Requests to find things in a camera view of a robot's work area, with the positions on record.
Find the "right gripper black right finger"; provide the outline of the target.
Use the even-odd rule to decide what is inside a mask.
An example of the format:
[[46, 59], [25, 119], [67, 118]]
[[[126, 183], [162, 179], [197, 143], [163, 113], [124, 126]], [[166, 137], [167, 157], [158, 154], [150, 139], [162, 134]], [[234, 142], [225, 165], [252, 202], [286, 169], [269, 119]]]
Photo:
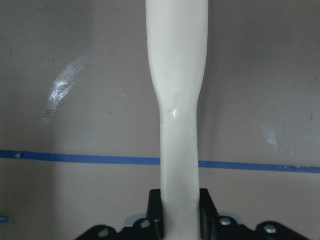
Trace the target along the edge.
[[200, 189], [199, 209], [201, 239], [216, 240], [219, 214], [206, 188]]

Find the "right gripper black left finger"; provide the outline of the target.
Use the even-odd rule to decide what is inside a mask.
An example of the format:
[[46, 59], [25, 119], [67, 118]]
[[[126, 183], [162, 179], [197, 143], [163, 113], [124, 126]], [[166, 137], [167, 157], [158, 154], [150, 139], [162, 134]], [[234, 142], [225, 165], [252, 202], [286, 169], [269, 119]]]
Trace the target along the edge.
[[147, 218], [158, 240], [164, 239], [164, 216], [160, 189], [152, 189], [149, 192]]

